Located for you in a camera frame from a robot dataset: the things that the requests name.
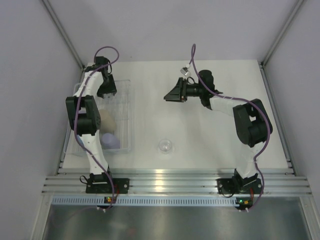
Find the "beige plastic cup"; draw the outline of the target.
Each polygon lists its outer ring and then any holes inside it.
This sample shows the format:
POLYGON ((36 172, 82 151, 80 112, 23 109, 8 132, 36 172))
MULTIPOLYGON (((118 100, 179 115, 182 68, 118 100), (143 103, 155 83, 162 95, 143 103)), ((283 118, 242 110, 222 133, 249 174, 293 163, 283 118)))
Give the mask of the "beige plastic cup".
POLYGON ((101 120, 100 131, 102 133, 114 133, 117 129, 117 124, 112 114, 106 109, 100 109, 99 114, 101 120))

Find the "clear plastic cup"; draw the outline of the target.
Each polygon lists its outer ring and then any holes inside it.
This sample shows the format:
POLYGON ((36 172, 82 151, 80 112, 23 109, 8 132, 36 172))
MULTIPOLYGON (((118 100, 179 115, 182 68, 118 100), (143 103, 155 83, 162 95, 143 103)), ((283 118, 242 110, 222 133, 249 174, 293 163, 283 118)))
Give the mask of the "clear plastic cup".
POLYGON ((105 94, 103 98, 103 104, 104 105, 116 105, 118 103, 118 94, 105 94))
POLYGON ((160 140, 159 144, 158 144, 158 149, 164 153, 164 154, 168 154, 172 149, 173 149, 173 145, 172 142, 169 139, 162 139, 160 140))

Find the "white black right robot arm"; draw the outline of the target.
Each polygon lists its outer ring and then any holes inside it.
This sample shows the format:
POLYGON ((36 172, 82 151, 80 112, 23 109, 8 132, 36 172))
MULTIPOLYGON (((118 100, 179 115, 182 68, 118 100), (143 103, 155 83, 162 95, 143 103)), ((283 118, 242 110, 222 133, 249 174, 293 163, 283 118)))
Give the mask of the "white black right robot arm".
POLYGON ((210 70, 201 70, 198 73, 198 82, 190 83, 188 78, 180 77, 163 99, 167 102, 183 103, 189 97, 198 97, 205 108, 232 117, 236 135, 241 142, 233 176, 217 180, 219 194, 227 198, 234 194, 260 194, 264 179, 258 166, 258 156, 265 150, 273 132, 262 101, 256 98, 240 103, 233 98, 222 96, 222 92, 215 87, 210 70))

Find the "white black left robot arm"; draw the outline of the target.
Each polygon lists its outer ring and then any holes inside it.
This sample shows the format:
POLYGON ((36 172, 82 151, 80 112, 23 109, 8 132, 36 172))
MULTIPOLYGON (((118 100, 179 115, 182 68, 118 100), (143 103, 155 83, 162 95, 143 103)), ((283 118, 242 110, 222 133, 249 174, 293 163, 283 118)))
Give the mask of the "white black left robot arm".
POLYGON ((96 56, 94 64, 85 69, 84 80, 73 96, 65 100, 68 121, 75 140, 89 161, 89 177, 81 176, 87 194, 115 194, 115 184, 100 142, 101 115, 96 98, 115 95, 117 87, 109 72, 111 61, 96 56))

